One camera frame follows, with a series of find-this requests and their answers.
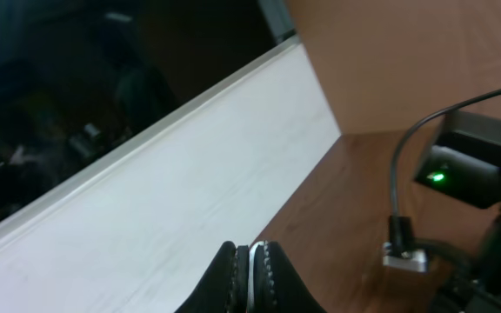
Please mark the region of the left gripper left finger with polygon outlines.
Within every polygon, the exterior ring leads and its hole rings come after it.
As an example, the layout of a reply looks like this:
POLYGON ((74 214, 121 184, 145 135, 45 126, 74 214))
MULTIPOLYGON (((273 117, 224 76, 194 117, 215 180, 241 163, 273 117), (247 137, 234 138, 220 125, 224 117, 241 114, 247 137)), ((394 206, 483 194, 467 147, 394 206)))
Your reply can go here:
POLYGON ((224 242, 175 313, 245 313, 249 269, 250 248, 224 242))

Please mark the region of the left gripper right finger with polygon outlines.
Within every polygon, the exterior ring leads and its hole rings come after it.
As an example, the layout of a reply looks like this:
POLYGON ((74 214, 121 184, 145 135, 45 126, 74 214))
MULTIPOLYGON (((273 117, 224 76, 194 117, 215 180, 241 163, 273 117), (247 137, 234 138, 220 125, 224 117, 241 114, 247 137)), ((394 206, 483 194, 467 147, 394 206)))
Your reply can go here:
POLYGON ((278 242, 253 245, 254 313, 325 313, 278 242))

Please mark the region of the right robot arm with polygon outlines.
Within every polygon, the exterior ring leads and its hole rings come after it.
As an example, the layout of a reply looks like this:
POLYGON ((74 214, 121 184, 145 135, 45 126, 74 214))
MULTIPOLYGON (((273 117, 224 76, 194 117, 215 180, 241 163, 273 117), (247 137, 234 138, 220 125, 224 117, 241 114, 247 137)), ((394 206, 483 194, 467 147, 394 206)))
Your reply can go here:
MULTIPOLYGON (((501 204, 501 119, 464 111, 446 115, 415 180, 481 210, 501 204)), ((447 248, 439 253, 454 260, 456 269, 430 312, 501 312, 501 210, 474 259, 447 248)))

